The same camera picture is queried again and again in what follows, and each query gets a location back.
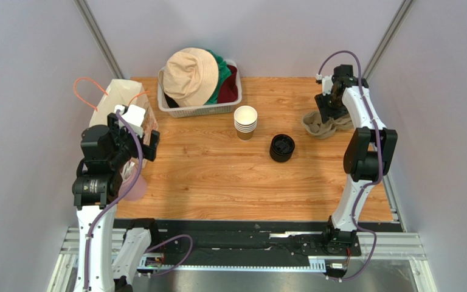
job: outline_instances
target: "white wall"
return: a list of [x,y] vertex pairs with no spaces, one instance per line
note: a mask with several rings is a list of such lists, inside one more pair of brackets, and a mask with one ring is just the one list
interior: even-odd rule
[[[176,51],[211,49],[243,76],[307,76],[337,50],[366,66],[401,0],[88,0],[120,68],[157,76]],[[325,67],[332,72],[350,56]]]
[[76,222],[71,185],[91,117],[72,91],[81,76],[112,77],[72,0],[0,0],[0,291],[45,291]]
[[467,1],[417,1],[370,80],[391,174],[439,291],[467,291]]

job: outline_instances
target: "beige sock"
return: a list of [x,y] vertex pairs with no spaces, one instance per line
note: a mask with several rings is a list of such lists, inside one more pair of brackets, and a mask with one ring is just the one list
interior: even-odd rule
[[336,120],[330,118],[327,123],[322,123],[322,116],[319,111],[306,114],[302,118],[302,125],[309,134],[318,139],[329,138],[336,130],[350,130],[354,127],[349,115],[345,115]]

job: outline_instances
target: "white plastic basket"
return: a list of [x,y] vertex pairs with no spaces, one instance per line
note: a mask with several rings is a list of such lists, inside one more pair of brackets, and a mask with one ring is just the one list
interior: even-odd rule
[[161,111],[169,113],[171,117],[192,117],[192,116],[203,116],[205,114],[222,114],[231,113],[234,111],[236,105],[238,105],[243,99],[243,89],[241,87],[241,74],[239,73],[239,67],[232,60],[226,60],[226,63],[237,68],[237,77],[235,84],[237,85],[238,97],[234,102],[218,103],[216,105],[200,105],[200,106],[188,106],[186,108],[169,108],[167,100],[164,96],[164,90],[158,82],[158,107]]

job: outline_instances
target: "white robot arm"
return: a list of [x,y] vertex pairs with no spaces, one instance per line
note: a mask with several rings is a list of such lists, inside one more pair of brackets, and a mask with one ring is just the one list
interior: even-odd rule
[[353,76],[351,65],[340,65],[334,69],[333,75],[317,77],[318,83],[322,84],[322,94],[315,96],[315,101],[322,122],[349,114],[355,128],[344,156],[347,183],[340,203],[329,218],[324,232],[327,246],[333,249],[349,248],[356,240],[356,224],[363,205],[373,184],[377,183],[379,178],[378,153],[369,150],[369,145],[378,146],[376,137],[379,137],[382,175],[385,175],[390,168],[397,133],[387,129],[377,116],[370,101],[368,84],[364,79],[363,96],[361,95],[358,79]]
[[[381,122],[381,120],[375,113],[374,106],[370,101],[370,91],[367,88],[364,88],[363,92],[370,105],[370,109],[374,113],[378,129],[383,130],[386,126]],[[347,88],[343,93],[342,102],[348,110],[354,128],[357,129],[366,127],[372,133],[372,130],[374,130],[374,125],[372,124],[367,109],[365,108],[362,97],[359,93],[359,88],[357,86]],[[347,183],[345,184],[345,189],[342,198],[338,207],[336,208],[336,211],[334,211],[334,214],[332,216],[332,221],[335,228],[340,229],[342,231],[357,230],[356,226],[353,223],[353,220],[351,219],[351,210],[361,187],[371,182],[371,180],[366,179],[354,181],[352,176],[350,174],[347,174]],[[361,196],[358,205],[356,206],[356,213],[354,214],[356,221],[358,220],[359,214],[363,209],[363,205],[365,204],[365,201],[368,197],[368,193],[370,193],[373,187],[373,185],[370,185],[365,188],[365,191]]]
[[151,245],[151,237],[157,237],[153,219],[131,220],[122,248],[111,264],[116,204],[126,195],[118,195],[122,185],[120,170],[131,158],[154,161],[159,143],[157,131],[151,133],[149,145],[141,142],[145,109],[117,105],[116,113],[108,115],[107,125],[94,125],[82,134],[85,157],[72,186],[80,228],[75,292],[132,291],[138,263]]

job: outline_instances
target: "wood grain surface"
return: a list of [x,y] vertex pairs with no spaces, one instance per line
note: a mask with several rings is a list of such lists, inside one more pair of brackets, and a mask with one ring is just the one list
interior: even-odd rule
[[[300,123],[317,110],[321,86],[311,78],[242,78],[243,101],[258,112],[250,141],[236,136],[234,114],[175,119],[158,109],[155,78],[132,78],[150,90],[160,125],[157,158],[142,170],[149,185],[135,202],[119,203],[117,217],[217,220],[327,220],[344,189],[342,158],[352,131],[326,140],[311,137]],[[296,143],[292,158],[269,156],[276,134]],[[363,208],[362,221],[390,221],[382,186]]]

